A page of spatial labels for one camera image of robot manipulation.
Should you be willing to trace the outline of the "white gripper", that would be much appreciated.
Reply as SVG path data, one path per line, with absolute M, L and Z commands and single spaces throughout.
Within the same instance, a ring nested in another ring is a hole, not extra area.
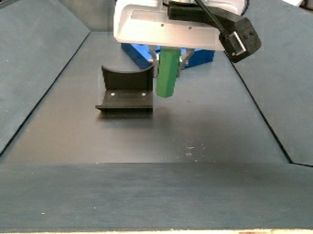
M 120 43 L 148 45 L 153 78 L 159 75 L 156 46 L 186 48 L 179 56 L 177 74 L 188 64 L 194 48 L 223 50 L 219 30 L 207 24 L 169 20 L 167 4 L 171 0 L 117 0 L 113 11 L 113 38 Z M 173 0 L 194 3 L 194 0 Z

